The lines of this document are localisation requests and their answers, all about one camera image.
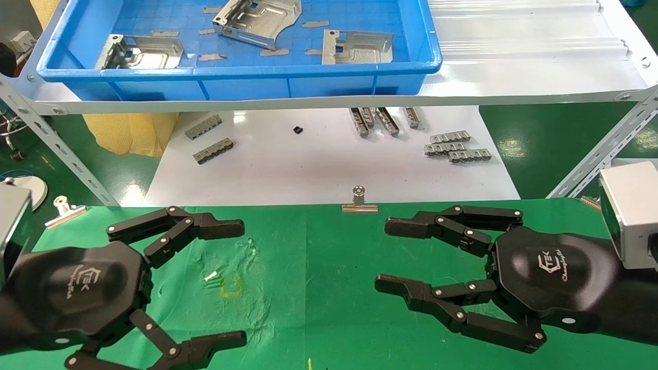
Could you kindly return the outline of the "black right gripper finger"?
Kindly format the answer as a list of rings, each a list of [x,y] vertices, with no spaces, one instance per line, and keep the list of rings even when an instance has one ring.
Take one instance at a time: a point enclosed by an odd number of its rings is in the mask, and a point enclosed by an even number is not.
[[[434,237],[477,257],[491,253],[491,236],[480,232],[507,232],[523,225],[519,209],[452,206],[440,212],[419,211],[412,218],[389,217],[385,234],[397,237],[430,239]]]

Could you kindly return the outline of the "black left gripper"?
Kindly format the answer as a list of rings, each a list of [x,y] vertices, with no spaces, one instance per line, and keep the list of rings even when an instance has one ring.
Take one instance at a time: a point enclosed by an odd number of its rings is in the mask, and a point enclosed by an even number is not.
[[[247,344],[242,330],[175,343],[143,311],[152,289],[143,255],[123,242],[26,254],[8,279],[8,350],[84,344],[67,369],[132,369],[97,354],[136,327],[161,352],[148,369],[203,369],[216,352]]]

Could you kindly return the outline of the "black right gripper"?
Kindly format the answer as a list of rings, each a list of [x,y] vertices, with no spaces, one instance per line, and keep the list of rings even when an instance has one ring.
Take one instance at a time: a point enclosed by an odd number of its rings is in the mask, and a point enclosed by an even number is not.
[[[492,280],[433,287],[379,274],[375,288],[401,297],[410,311],[433,316],[452,333],[533,354],[547,340],[540,324],[620,335],[615,284],[622,268],[608,239],[517,227],[495,241]],[[517,322],[465,310],[492,300]]]

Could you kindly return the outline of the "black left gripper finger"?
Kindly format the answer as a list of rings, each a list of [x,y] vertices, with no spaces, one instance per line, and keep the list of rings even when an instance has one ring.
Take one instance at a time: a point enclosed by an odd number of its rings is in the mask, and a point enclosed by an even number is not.
[[[157,269],[195,239],[213,241],[243,236],[245,224],[240,219],[217,220],[209,212],[190,213],[170,206],[110,225],[106,233],[109,241],[127,245],[158,236],[143,252],[148,266]]]

